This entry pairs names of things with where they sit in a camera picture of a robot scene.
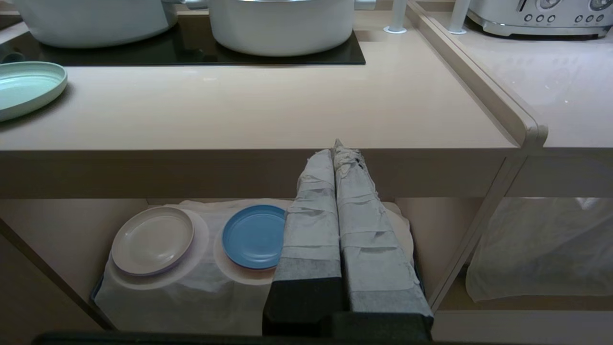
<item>blue plate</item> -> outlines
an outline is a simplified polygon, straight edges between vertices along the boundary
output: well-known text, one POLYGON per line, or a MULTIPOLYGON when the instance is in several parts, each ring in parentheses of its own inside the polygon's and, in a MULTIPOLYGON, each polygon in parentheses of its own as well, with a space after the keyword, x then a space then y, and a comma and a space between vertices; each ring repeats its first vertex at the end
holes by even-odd
POLYGON ((269 205, 248 207, 230 218, 224 227, 226 255, 251 269, 273 268, 283 248, 285 211, 269 205))

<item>white pot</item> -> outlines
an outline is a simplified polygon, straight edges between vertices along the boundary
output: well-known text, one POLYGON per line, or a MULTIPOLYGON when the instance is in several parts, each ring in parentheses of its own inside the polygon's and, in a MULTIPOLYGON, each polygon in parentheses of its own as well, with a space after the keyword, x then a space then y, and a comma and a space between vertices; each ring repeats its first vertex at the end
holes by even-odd
POLYGON ((61 48, 139 41, 171 28, 175 6, 161 0, 14 0, 32 35, 61 48))
POLYGON ((177 22, 173 3, 210 8, 215 39, 238 52, 296 56, 334 48, 351 35, 354 9, 376 0, 15 0, 32 35, 61 48, 146 39, 177 22))
POLYGON ((217 42, 241 53, 296 56, 349 39, 355 0, 210 0, 217 42))

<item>toaster knob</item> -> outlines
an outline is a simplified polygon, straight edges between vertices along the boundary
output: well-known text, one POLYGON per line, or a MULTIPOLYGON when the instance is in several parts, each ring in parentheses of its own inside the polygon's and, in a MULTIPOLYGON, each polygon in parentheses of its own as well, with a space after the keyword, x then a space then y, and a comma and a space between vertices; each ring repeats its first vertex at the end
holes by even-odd
POLYGON ((613 0, 591 0, 590 8, 594 11, 602 11, 613 4, 613 0))
POLYGON ((557 4, 559 4, 560 1, 562 1, 562 0, 540 0, 539 4, 540 4, 542 9, 548 10, 548 9, 553 8, 557 4))

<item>plate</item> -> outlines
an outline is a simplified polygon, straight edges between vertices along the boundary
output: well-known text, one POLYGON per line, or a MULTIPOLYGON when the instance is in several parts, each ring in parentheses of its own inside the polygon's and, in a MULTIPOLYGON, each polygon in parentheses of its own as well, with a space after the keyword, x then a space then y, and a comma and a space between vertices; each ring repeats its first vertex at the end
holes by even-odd
POLYGON ((226 277, 243 285, 267 285, 272 284, 275 277, 275 269, 249 269, 234 263, 226 255, 222 243, 223 232, 220 231, 213 243, 213 257, 217 267, 226 277))
POLYGON ((236 264, 251 269, 273 268, 283 248, 285 211, 270 205, 243 209, 228 220, 222 243, 236 264))
POLYGON ((0 64, 0 121, 46 106, 64 91, 67 83, 68 73, 58 64, 0 64))
POLYGON ((107 265, 105 274, 108 273, 114 282, 127 289, 153 290, 173 284, 193 271, 194 268, 202 262, 202 258, 206 252, 210 250, 208 248, 210 231, 207 223, 198 213, 186 209, 182 209, 182 211, 189 215, 189 218, 194 224, 195 232, 189 250, 176 265, 152 276, 134 276, 126 274, 110 262, 109 265, 107 265))
POLYGON ((189 215, 174 207, 156 207, 135 215, 113 241, 111 256, 128 274, 145 276, 169 269, 194 239, 189 215))

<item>countertop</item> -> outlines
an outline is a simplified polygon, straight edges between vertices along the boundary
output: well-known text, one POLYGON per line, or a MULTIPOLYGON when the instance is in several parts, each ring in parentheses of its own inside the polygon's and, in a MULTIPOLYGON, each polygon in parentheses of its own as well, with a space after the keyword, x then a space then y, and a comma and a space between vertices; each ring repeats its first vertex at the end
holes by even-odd
POLYGON ((390 17, 357 12, 366 66, 67 68, 57 101, 0 123, 0 152, 318 149, 336 138, 362 149, 517 148, 416 30, 382 31, 390 17))
MULTIPOLYGON (((429 12, 447 25, 450 12, 429 12)), ((546 149, 613 148, 613 33, 589 41, 500 38, 483 33, 470 19, 454 36, 498 83, 549 127, 546 149)))

